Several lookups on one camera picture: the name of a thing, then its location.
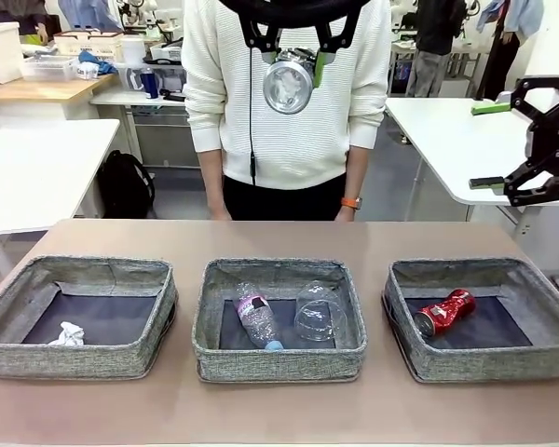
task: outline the clear plastic cup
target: clear plastic cup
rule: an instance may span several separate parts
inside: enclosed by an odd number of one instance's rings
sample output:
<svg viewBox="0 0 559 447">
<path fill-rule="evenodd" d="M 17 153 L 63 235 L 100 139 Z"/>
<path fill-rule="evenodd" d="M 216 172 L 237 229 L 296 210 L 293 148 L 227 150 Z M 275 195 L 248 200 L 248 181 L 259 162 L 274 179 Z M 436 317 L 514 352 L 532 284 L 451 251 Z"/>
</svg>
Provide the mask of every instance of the clear plastic cup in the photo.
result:
<svg viewBox="0 0 559 447">
<path fill-rule="evenodd" d="M 333 340 L 346 327 L 346 314 L 337 294 L 318 281 L 308 284 L 296 297 L 296 333 L 307 340 Z"/>
</svg>

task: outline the orange watch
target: orange watch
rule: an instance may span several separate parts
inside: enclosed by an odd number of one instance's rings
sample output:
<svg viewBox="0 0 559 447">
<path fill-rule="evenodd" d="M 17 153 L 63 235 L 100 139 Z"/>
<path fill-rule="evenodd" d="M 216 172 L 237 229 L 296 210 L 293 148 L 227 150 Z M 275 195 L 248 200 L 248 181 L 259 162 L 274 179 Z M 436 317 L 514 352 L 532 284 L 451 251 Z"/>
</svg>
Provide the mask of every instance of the orange watch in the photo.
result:
<svg viewBox="0 0 559 447">
<path fill-rule="evenodd" d="M 354 210 L 359 210 L 362 208 L 362 197 L 357 198 L 342 198 L 342 207 L 352 208 Z"/>
</svg>

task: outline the bottle label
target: bottle label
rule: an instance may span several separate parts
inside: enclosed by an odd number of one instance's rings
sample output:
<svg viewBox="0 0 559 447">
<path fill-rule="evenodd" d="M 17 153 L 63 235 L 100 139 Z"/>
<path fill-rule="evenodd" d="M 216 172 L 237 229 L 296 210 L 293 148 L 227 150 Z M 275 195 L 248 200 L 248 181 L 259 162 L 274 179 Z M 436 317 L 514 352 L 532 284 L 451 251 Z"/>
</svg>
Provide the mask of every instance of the bottle label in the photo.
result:
<svg viewBox="0 0 559 447">
<path fill-rule="evenodd" d="M 248 298 L 243 298 L 240 300 L 240 304 L 239 304 L 239 308 L 238 308 L 238 313 L 239 313 L 239 318 L 242 319 L 245 315 L 250 314 L 254 309 L 254 305 L 252 303 L 253 300 L 261 300 L 261 302 L 264 305 L 269 306 L 269 303 L 267 302 L 267 300 L 265 298 L 263 298 L 262 296 L 258 296 L 258 295 L 254 295 L 254 296 L 249 296 Z"/>
</svg>

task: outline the crushed red can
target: crushed red can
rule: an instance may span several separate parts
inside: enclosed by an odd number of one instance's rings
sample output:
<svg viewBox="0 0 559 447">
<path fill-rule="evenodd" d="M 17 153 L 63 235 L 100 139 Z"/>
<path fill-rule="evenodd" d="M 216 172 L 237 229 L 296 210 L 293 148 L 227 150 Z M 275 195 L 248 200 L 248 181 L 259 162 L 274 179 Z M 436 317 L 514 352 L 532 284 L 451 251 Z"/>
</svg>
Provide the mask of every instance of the crushed red can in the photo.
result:
<svg viewBox="0 0 559 447">
<path fill-rule="evenodd" d="M 455 289 L 442 302 L 423 307 L 414 314 L 414 323 L 425 337 L 447 331 L 458 321 L 471 314 L 476 300 L 469 291 Z"/>
</svg>

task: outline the black backpack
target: black backpack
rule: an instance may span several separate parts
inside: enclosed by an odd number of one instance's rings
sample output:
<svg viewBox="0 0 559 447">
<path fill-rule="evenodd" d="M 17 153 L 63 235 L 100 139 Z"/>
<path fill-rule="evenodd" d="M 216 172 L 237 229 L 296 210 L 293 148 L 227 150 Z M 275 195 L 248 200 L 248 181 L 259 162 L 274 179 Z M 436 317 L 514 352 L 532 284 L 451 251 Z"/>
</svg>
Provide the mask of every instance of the black backpack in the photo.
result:
<svg viewBox="0 0 559 447">
<path fill-rule="evenodd" d="M 450 5 L 449 26 L 454 37 L 458 37 L 462 34 L 462 25 L 468 14 L 468 6 L 466 0 L 450 0 Z"/>
<path fill-rule="evenodd" d="M 156 188 L 149 173 L 131 154 L 113 151 L 97 173 L 105 219 L 144 219 L 153 207 Z"/>
</svg>

